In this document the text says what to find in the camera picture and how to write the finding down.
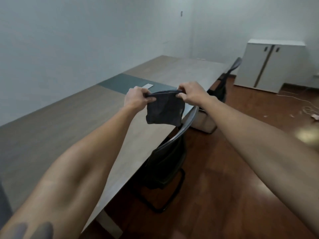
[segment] person's left hand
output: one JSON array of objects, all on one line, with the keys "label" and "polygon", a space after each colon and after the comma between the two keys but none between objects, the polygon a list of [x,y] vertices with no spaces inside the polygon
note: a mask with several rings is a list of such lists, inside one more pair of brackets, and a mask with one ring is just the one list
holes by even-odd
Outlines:
[{"label": "person's left hand", "polygon": [[156,100],[155,97],[144,97],[144,94],[150,94],[151,92],[146,88],[135,86],[130,88],[124,99],[124,106],[132,107],[136,112],[139,112],[145,108],[147,103]]}]

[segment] hand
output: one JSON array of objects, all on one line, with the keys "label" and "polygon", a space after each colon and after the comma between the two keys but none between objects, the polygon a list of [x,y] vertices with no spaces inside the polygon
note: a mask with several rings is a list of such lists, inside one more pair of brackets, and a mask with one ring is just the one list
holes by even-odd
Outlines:
[{"label": "hand", "polygon": [[133,108],[136,112],[139,112],[145,108],[147,103],[156,100],[155,97],[144,97],[144,94],[150,94],[151,92],[146,88],[135,86],[130,88],[124,99],[124,106]]},{"label": "hand", "polygon": [[182,83],[178,89],[184,93],[179,93],[176,97],[183,99],[190,105],[202,106],[205,100],[210,98],[209,94],[195,81]]}]

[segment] wooden floor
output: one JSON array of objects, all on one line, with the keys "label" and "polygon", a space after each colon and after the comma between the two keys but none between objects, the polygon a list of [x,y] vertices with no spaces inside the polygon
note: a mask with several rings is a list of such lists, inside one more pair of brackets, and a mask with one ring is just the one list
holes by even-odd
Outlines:
[{"label": "wooden floor", "polygon": [[[318,150],[319,124],[301,112],[305,102],[227,83],[226,103],[276,126]],[[286,87],[286,91],[302,89]],[[319,105],[319,93],[298,96]],[[302,222],[261,182],[220,130],[208,135],[186,132],[187,157],[183,187],[162,214],[155,214],[130,193],[130,181],[106,206],[126,238],[315,238]],[[142,193],[160,206],[178,182],[164,190]],[[93,222],[81,238],[112,238]]]}]

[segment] wall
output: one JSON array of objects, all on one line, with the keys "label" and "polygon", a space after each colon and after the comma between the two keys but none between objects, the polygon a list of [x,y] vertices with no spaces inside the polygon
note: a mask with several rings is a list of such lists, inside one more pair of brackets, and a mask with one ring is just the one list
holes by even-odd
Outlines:
[{"label": "wall", "polygon": [[319,0],[195,0],[193,58],[233,62],[249,39],[301,40],[307,51],[287,82],[319,88]]},{"label": "wall", "polygon": [[159,55],[189,57],[192,10],[193,0],[0,0],[0,125]]}]

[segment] person's left arm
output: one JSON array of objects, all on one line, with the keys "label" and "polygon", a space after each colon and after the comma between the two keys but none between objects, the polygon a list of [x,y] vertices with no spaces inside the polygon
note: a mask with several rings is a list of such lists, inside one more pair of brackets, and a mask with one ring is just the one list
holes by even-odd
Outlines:
[{"label": "person's left arm", "polygon": [[0,231],[0,239],[78,238],[105,187],[134,116],[155,98],[135,87],[110,120],[67,149]]}]

